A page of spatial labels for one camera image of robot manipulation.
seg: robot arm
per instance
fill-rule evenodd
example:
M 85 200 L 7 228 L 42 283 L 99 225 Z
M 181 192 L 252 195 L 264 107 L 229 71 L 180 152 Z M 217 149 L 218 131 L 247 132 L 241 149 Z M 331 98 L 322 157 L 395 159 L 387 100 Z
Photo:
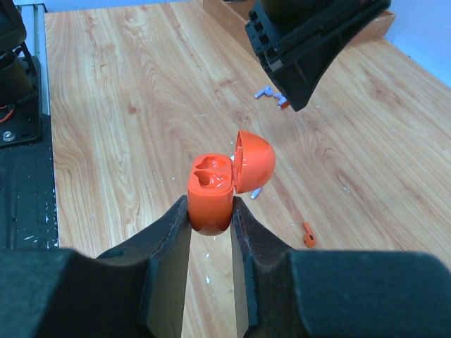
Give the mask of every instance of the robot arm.
M 391 0 L 259 0 L 246 33 L 266 74 L 299 111 L 346 44 Z

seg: wooden table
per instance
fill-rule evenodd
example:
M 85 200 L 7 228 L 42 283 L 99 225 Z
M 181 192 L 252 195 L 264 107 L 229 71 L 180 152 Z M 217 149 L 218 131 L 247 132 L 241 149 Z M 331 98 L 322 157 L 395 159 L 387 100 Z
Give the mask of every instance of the wooden table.
M 420 250 L 451 266 L 451 91 L 386 41 L 343 51 L 300 113 L 196 3 L 47 14 L 61 246 L 96 256 L 186 193 L 192 160 L 267 139 L 255 216 L 303 249 Z M 184 337 L 236 337 L 229 233 L 192 235 Z

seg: earbud case lid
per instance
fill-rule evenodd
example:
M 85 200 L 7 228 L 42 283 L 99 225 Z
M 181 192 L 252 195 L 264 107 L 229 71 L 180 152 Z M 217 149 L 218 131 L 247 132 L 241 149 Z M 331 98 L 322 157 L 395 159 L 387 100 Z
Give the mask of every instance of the earbud case lid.
M 260 136 L 240 130 L 235 143 L 233 180 L 237 194 L 263 187 L 276 168 L 273 147 Z

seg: orange earbud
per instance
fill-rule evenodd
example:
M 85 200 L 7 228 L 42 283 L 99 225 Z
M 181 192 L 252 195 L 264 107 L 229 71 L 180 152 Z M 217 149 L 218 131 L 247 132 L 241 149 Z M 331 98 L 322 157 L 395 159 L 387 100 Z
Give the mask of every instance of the orange earbud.
M 305 229 L 304 244 L 307 248 L 313 248 L 316 245 L 315 235 L 313 234 L 313 231 L 311 231 L 308 222 L 303 222 L 302 226 Z

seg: white wall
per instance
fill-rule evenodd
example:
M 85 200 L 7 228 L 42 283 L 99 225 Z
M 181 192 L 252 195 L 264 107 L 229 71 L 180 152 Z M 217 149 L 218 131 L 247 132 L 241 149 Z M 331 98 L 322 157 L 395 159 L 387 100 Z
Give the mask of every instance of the white wall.
M 451 0 L 392 0 L 395 46 L 451 87 Z

